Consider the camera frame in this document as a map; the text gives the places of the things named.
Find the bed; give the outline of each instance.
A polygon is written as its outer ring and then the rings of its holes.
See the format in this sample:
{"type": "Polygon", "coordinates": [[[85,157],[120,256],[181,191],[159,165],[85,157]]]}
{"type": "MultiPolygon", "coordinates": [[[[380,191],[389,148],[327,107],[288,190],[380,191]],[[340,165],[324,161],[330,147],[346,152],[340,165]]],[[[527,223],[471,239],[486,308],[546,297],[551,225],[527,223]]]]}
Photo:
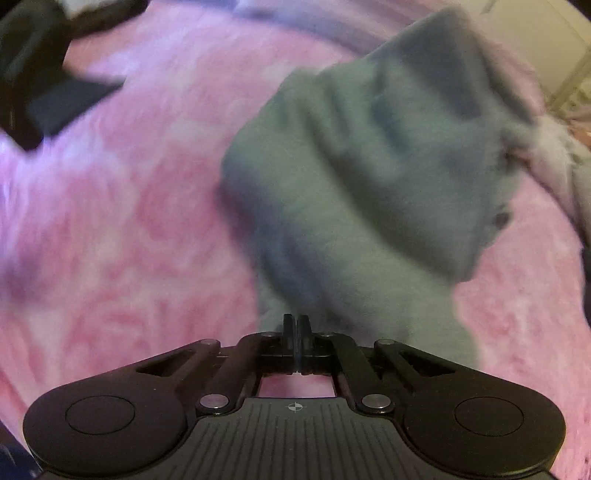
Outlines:
{"type": "MultiPolygon", "coordinates": [[[[218,192],[220,160],[289,72],[356,55],[301,29],[187,1],[154,1],[137,19],[72,44],[72,68],[126,83],[34,154],[0,137],[0,420],[15,436],[22,440],[27,407],[51,388],[257,330],[246,229],[218,192]]],[[[580,240],[527,173],[512,207],[509,228],[456,289],[457,315],[483,371],[561,408],[567,438],[553,471],[589,480],[580,240]]],[[[330,394],[315,378],[266,389],[330,394]]]]}

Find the pink and white fabric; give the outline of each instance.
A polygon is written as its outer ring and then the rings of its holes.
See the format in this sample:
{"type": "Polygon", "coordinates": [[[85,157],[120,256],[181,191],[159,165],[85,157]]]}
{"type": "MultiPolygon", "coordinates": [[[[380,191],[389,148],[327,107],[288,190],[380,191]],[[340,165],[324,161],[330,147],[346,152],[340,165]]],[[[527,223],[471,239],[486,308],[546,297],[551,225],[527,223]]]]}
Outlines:
{"type": "MultiPolygon", "coordinates": [[[[13,432],[60,384],[256,330],[245,228],[217,190],[222,155],[289,72],[351,58],[317,37],[187,2],[154,1],[73,45],[70,65],[127,81],[34,155],[0,138],[0,419],[13,432]]],[[[591,332],[579,240],[528,176],[514,211],[457,289],[458,316],[483,370],[562,409],[554,472],[587,480],[591,332]]],[[[325,391],[316,380],[270,385],[275,395],[325,391]]]]}

